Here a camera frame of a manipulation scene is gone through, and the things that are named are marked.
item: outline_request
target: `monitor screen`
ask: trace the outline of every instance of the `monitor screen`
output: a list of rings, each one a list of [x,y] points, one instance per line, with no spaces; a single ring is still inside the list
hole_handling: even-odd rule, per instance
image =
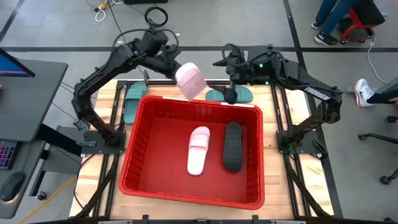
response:
[[[0,49],[0,77],[34,77],[34,74],[13,56]]]

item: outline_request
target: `wooden tabletop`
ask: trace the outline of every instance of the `wooden tabletop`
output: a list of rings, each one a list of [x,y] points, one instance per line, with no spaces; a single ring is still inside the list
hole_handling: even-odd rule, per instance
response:
[[[95,111],[106,122],[109,122],[114,94],[116,92],[117,80],[111,80],[98,93]],[[265,182],[265,203],[259,210],[243,210],[237,208],[217,207],[200,205],[188,202],[176,202],[156,198],[134,197],[123,195],[119,191],[118,180],[120,170],[124,161],[124,153],[120,156],[116,185],[114,188],[113,206],[111,219],[141,219],[142,215],[149,215],[150,219],[251,219],[252,215],[258,215],[260,219],[291,219],[293,218],[290,204],[289,189],[283,158],[278,151],[275,132],[277,121],[272,101],[270,86],[247,86],[254,95],[251,104],[257,105],[262,110],[264,119],[264,182]],[[204,100],[209,89],[203,91],[196,99]],[[124,89],[121,91],[120,104],[116,124],[120,121]],[[173,85],[149,85],[148,95],[171,96],[183,98],[178,88]],[[278,92],[280,108],[283,108],[282,97]],[[287,98],[290,106],[290,113],[294,124],[299,124],[309,116],[307,102],[302,91],[287,91]],[[287,129],[285,114],[282,112],[284,129]],[[131,126],[125,125],[127,146],[131,134]],[[88,161],[80,171],[76,186],[76,195],[84,205],[95,192],[103,155],[95,155]],[[329,214],[333,214],[328,188],[326,186],[323,168],[319,159],[310,155],[300,155],[305,185],[315,200]],[[104,191],[101,201],[100,215],[104,214],[105,201],[108,188]],[[304,215],[300,191],[296,188],[298,207],[300,214]],[[73,200],[70,215],[77,214],[81,208]]]

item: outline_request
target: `chair wheel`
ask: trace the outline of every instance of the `chair wheel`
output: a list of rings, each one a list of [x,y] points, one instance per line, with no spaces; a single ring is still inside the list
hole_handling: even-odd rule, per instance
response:
[[[388,179],[388,177],[386,177],[386,176],[382,176],[382,177],[380,177],[380,183],[385,184],[385,185],[390,185],[391,180]]]
[[[43,191],[38,191],[36,197],[38,200],[45,200],[47,198],[47,194]]]
[[[358,135],[358,139],[361,140],[361,141],[363,141],[363,140],[365,140],[365,139],[368,139],[368,137],[366,137],[366,134],[359,134],[359,135]]]
[[[397,121],[397,118],[395,116],[388,116],[387,117],[387,122],[388,123],[395,123]]]

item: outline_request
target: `robotic arm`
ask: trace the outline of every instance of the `robotic arm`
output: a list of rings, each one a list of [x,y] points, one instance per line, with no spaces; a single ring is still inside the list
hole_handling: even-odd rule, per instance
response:
[[[168,40],[162,30],[147,30],[142,40],[134,39],[115,48],[102,67],[96,68],[94,73],[75,85],[72,105],[78,118],[92,124],[107,146],[118,146],[120,133],[95,113],[90,101],[91,95],[116,75],[127,73],[138,65],[173,78],[180,68],[180,64],[174,60],[180,51],[176,45],[166,45]]]
[[[298,125],[287,130],[284,142],[290,146],[300,146],[305,134],[323,123],[333,124],[340,120],[341,92],[336,86],[331,87],[311,77],[297,62],[286,60],[275,51],[272,45],[255,46],[249,50],[248,60],[244,52],[233,44],[231,53],[223,60],[215,62],[214,66],[226,67],[230,75],[231,86],[210,86],[224,94],[224,100],[230,104],[236,103],[235,85],[275,83],[288,90],[302,90],[313,95],[322,102],[317,113],[308,117]]]

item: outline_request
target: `red chair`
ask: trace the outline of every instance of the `red chair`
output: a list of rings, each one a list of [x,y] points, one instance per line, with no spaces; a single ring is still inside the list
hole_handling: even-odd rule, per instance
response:
[[[360,0],[349,11],[349,18],[339,22],[341,44],[349,41],[364,43],[374,37],[373,27],[386,20],[373,1]]]

